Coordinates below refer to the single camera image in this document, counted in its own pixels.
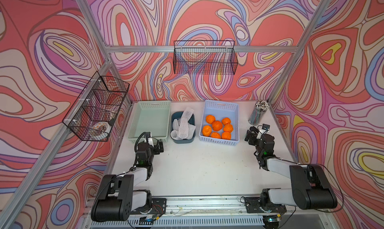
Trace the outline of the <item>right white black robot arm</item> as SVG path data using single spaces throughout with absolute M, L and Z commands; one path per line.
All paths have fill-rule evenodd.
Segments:
M 338 199 L 323 168 L 317 164 L 299 164 L 275 155 L 275 137 L 268 134 L 270 126 L 263 124 L 247 130 L 245 141 L 254 146 L 259 168 L 288 178 L 287 189 L 263 189 L 257 203 L 264 211 L 272 207 L 294 206 L 301 210 L 327 210 L 338 206 Z

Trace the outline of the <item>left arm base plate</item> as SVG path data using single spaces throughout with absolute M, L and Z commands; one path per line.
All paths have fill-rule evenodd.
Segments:
M 166 207 L 166 198 L 154 198 L 145 206 L 133 210 L 131 215 L 163 215 L 166 213 Z

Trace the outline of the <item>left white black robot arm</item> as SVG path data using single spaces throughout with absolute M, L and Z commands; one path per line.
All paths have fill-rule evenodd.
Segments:
M 136 190 L 135 187 L 150 179 L 154 157 L 163 151 L 161 140 L 137 140 L 133 166 L 127 172 L 102 178 L 91 209 L 91 219 L 94 222 L 126 221 L 132 212 L 148 214 L 156 209 L 151 191 Z

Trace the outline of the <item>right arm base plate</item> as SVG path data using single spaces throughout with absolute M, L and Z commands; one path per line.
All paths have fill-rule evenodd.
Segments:
M 245 205 L 248 214 L 285 214 L 286 206 L 262 202 L 260 197 L 241 197 L 240 202 Z

